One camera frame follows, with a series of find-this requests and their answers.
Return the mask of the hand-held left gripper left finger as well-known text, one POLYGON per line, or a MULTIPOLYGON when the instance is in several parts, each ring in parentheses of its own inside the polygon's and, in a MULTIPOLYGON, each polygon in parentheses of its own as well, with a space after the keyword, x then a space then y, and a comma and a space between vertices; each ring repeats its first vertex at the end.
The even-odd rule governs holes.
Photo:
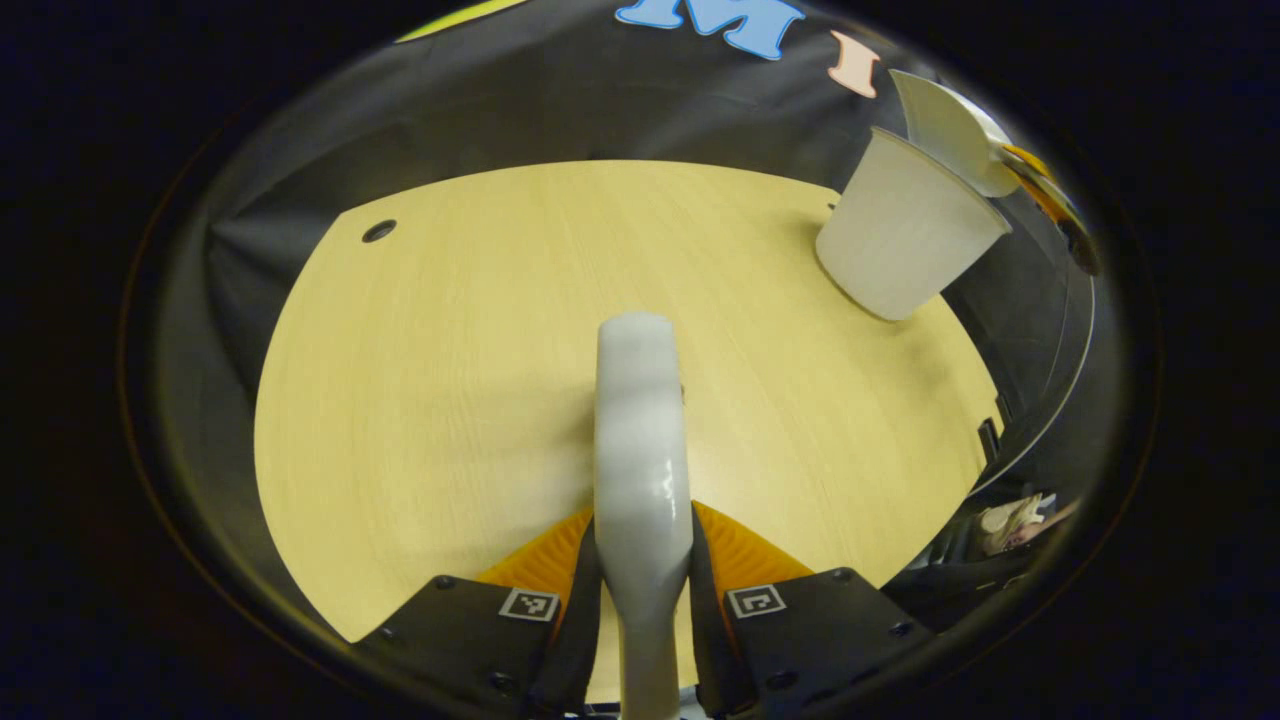
POLYGON ((355 651, 434 714, 581 714, 602 588, 585 509, 474 579, 431 578, 355 651))

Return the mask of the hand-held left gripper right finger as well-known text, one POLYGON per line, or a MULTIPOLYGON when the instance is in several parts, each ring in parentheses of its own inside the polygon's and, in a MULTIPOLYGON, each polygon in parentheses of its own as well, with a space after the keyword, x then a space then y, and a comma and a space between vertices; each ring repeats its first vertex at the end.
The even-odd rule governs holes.
POLYGON ((850 715, 934 633, 851 568, 812 570, 692 503, 689 601, 709 715, 850 715))

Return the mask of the white dustpan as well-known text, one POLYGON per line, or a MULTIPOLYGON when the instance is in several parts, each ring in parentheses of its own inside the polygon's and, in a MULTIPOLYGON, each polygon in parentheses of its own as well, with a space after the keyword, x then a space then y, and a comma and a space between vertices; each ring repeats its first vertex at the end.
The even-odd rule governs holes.
POLYGON ((892 69, 908 123, 908 140, 988 199, 1014 193, 1020 183, 996 158, 1010 136, 986 110, 934 81, 892 69))

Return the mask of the white ribbed garbage bin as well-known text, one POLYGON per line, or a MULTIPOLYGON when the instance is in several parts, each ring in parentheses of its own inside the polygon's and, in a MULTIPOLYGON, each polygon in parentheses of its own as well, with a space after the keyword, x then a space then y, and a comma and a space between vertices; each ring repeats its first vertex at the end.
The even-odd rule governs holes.
POLYGON ((968 182, 874 127, 815 238, 815 255, 852 301, 886 322, 901 322, 1011 232, 968 182))

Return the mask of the light wooden desktop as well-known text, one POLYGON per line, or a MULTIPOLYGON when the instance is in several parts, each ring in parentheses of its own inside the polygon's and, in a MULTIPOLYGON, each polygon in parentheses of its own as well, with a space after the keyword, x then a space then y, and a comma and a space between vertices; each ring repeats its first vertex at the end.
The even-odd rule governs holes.
POLYGON ((675 328, 692 497, 817 571, 901 571, 1004 428, 942 299, 883 322, 815 241, 838 195, 676 161, 567 161, 343 211, 288 293, 253 419, 285 569, 346 644, 586 509, 599 325, 675 328))

